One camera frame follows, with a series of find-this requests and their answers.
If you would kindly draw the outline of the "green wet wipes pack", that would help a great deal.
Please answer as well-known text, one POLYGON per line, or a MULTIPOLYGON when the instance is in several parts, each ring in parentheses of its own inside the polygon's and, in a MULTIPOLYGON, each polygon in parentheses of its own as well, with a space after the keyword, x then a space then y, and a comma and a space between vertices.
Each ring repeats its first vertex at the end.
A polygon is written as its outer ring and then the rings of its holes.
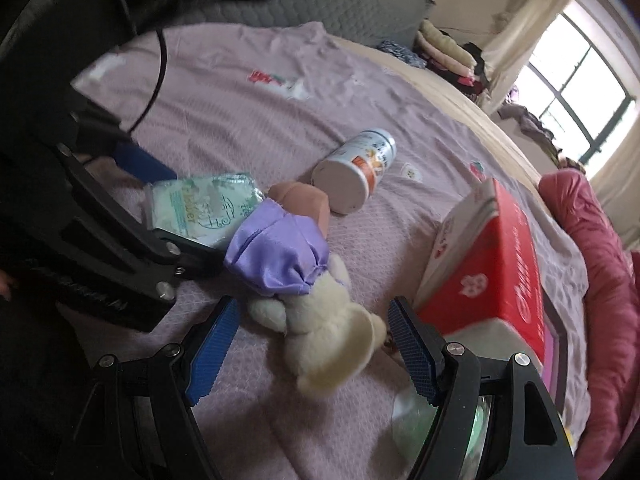
POLYGON ((226 249, 241 223, 265 199, 246 172, 145 185, 145 221, 200 245, 226 249))

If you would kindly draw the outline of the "cream bunny plush keychain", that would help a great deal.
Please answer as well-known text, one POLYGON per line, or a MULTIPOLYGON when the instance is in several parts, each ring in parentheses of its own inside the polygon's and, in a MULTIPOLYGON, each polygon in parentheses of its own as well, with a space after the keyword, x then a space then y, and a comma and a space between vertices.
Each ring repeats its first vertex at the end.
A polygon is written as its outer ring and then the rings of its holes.
POLYGON ((250 317, 284 336, 284 360, 308 398, 329 396, 357 376, 387 339, 387 325, 350 296, 343 259, 329 254, 328 270, 307 295, 254 298, 250 317))

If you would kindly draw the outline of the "purple satin scrunchie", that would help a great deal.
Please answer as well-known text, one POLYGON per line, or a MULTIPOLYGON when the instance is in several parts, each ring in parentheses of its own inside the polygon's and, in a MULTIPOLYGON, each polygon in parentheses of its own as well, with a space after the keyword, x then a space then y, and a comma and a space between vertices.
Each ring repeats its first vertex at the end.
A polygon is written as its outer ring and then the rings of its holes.
POLYGON ((318 224, 267 198, 240 224, 224 266, 259 295, 308 295, 329 264, 318 224))

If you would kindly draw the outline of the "red tissue pack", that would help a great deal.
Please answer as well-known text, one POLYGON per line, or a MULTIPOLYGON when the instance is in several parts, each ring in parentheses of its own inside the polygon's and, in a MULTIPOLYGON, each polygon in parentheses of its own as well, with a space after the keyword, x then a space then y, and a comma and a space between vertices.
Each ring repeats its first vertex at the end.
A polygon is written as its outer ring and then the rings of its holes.
POLYGON ((451 209, 413 300, 420 320, 477 356, 544 364, 544 300, 524 211, 494 178, 451 209))

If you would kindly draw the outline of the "pink book in tray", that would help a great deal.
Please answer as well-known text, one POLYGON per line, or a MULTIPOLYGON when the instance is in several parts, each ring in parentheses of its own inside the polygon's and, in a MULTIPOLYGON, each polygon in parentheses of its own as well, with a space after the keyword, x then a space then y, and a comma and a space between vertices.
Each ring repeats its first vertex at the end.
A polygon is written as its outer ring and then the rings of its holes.
POLYGON ((556 389, 556 350, 555 336, 552 335, 548 327, 544 328, 544 364, 542 364, 542 381, 547 387, 552 398, 555 397, 556 389))

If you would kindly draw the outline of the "dark shallow tray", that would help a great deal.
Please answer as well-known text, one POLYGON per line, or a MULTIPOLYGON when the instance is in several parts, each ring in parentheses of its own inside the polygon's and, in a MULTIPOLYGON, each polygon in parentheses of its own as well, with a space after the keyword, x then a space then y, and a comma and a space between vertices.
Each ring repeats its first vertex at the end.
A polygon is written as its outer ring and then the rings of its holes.
POLYGON ((542 381, 547 387, 556 410, 563 414, 566 398, 568 367, 567 331, 546 292, 544 300, 544 368, 542 381))

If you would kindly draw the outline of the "peach makeup sponge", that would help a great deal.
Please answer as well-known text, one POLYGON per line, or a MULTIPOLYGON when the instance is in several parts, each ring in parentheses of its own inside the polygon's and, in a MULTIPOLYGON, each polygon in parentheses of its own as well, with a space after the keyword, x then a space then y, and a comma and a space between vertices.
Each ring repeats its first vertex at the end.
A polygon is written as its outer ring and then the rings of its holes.
POLYGON ((271 185, 268 197, 291 214, 314 219, 322 236, 328 238, 331 213, 329 197, 320 188, 302 182, 285 181, 271 185))

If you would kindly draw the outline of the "white cylindrical bottle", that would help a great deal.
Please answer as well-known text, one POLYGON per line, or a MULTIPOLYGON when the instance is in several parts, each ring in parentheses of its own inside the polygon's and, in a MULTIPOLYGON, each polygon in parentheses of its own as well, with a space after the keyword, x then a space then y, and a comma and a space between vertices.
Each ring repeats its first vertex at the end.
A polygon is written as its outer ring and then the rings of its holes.
POLYGON ((383 129, 367 129, 322 159, 311 173, 311 184, 325 192, 334 214, 360 210, 394 162, 395 139, 383 129))

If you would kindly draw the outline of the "pink folded quilt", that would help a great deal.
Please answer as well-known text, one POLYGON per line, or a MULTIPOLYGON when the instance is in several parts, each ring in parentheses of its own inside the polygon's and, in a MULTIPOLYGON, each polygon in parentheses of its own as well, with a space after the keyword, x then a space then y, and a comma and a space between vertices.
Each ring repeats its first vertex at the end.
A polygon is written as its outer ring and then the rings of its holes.
POLYGON ((586 177, 545 174, 538 193, 585 260, 587 386, 591 414, 576 453, 578 477, 605 474, 639 420, 639 255, 629 261, 586 177))

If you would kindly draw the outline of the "grey quilted headboard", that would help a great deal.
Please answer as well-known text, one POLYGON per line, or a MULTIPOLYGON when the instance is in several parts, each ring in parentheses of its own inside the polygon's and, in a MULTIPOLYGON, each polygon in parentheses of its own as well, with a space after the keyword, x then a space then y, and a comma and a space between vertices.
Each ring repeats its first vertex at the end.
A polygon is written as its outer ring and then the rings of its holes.
POLYGON ((265 0, 203 2, 171 23, 231 23, 253 27, 293 27, 320 22, 334 36, 375 47, 384 40, 413 45, 434 0, 265 0))

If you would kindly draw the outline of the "stack of folded clothes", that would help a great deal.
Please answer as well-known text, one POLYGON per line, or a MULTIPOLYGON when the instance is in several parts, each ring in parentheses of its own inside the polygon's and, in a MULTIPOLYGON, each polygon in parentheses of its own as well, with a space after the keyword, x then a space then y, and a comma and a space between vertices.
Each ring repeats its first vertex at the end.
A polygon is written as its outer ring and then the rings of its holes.
POLYGON ((429 20, 423 20, 416 32, 414 52, 424 59, 429 70, 474 103, 489 87, 482 50, 472 42, 458 44, 429 20))

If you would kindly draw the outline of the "window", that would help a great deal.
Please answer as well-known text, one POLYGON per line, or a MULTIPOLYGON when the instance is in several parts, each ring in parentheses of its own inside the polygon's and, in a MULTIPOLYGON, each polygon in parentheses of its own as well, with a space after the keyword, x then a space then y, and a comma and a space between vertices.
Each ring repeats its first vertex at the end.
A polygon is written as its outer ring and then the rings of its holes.
POLYGON ((566 13, 546 29, 512 87, 552 133, 564 157, 593 176, 620 147, 637 116, 637 100, 600 49, 566 13))

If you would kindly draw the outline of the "cream curtain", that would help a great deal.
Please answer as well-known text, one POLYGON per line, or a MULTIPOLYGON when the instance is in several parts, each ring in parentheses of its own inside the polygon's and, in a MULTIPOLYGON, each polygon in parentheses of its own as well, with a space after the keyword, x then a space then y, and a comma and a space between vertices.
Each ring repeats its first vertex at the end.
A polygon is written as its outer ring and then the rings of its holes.
POLYGON ((526 0, 483 50, 489 86, 478 99, 487 115, 495 113, 527 64, 538 41, 570 0, 526 0))

